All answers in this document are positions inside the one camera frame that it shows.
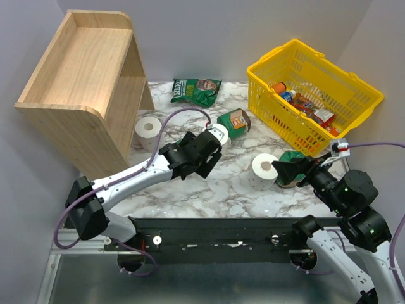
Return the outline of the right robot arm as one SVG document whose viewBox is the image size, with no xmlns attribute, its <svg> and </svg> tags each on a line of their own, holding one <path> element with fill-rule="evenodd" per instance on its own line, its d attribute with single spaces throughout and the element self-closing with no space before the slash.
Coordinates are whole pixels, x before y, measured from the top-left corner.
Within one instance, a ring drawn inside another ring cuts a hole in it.
<svg viewBox="0 0 405 304">
<path fill-rule="evenodd" d="M 328 232 L 312 215 L 298 220 L 290 233 L 298 248 L 309 247 L 327 259 L 335 273 L 349 282 L 358 296 L 358 303 L 404 303 L 404 277 L 394 254 L 396 237 L 385 219 L 371 204 L 378 191 L 366 172 L 349 170 L 337 180 L 328 167 L 350 155 L 349 148 L 313 158 L 273 161 L 283 183 L 297 175 L 305 177 L 298 187 L 310 185 L 317 196 L 339 218 L 337 225 L 360 255 L 366 270 L 362 270 L 337 247 Z"/>
</svg>

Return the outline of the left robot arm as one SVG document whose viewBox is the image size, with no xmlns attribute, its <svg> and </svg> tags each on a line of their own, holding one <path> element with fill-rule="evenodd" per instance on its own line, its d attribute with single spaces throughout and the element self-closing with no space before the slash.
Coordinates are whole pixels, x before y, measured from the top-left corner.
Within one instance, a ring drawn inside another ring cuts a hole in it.
<svg viewBox="0 0 405 304">
<path fill-rule="evenodd" d="M 77 179 L 66 201 L 68 217 L 81 241 L 104 236 L 126 250 L 140 244 L 135 221 L 112 212 L 112 208 L 148 187 L 191 174 L 206 178 L 222 156 L 224 135 L 217 128 L 199 135 L 187 132 L 179 143 L 165 144 L 154 157 L 117 174 L 89 181 Z"/>
</svg>

